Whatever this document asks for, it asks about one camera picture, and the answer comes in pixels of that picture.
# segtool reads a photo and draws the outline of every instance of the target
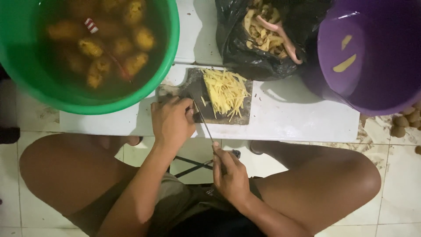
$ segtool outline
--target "white table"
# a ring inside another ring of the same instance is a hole
[[[180,15],[180,43],[175,65],[163,83],[183,83],[186,65],[221,66],[215,42],[214,1],[177,0]],[[299,78],[253,83],[249,125],[209,124],[214,138],[284,141],[351,142],[358,132],[359,112],[346,105],[321,101]],[[115,113],[84,116],[60,112],[61,129],[101,135],[153,136],[150,104],[153,92],[140,103]],[[193,137],[208,137],[203,124]]]

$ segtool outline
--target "black plastic bag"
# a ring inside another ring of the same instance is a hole
[[[320,22],[332,6],[332,0],[263,0],[276,7],[282,26],[296,47],[296,55],[303,60],[295,64],[290,57],[279,57],[246,46],[249,34],[242,21],[252,0],[215,0],[218,18],[216,43],[224,66],[245,78],[256,81],[274,81],[294,75],[298,67],[305,67],[305,45],[309,35],[318,30]]]

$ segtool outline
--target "cutting board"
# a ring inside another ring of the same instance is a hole
[[[203,73],[199,68],[188,68],[187,78],[185,82],[179,86],[170,86],[161,84],[157,88],[158,101],[164,102],[170,96],[180,96],[182,98],[192,98],[205,118],[207,124],[230,124],[230,125],[248,125],[250,121],[251,98],[253,96],[253,81],[247,80],[244,82],[245,88],[252,96],[244,98],[244,108],[240,108],[241,116],[234,115],[229,121],[229,117],[216,113],[216,118],[213,114],[211,100],[209,99],[208,90],[206,89],[205,81],[203,80]],[[202,123],[199,113],[194,115],[196,123]]]

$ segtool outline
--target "person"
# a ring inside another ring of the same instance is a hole
[[[375,165],[346,149],[252,141],[288,171],[249,178],[232,153],[213,144],[214,184],[185,185],[167,172],[195,132],[193,101],[152,103],[155,143],[140,167],[115,158],[141,138],[55,134],[20,158],[28,189],[89,236],[314,236],[380,190]]]

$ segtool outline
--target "shorts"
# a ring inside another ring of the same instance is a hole
[[[82,210],[65,217],[87,235],[96,236],[108,212],[133,177],[134,175],[121,180]],[[249,179],[250,191],[261,199],[253,179]],[[205,186],[186,185],[174,175],[165,173],[158,192],[148,236],[165,236],[171,228],[186,218],[211,208],[237,211],[213,185]]]

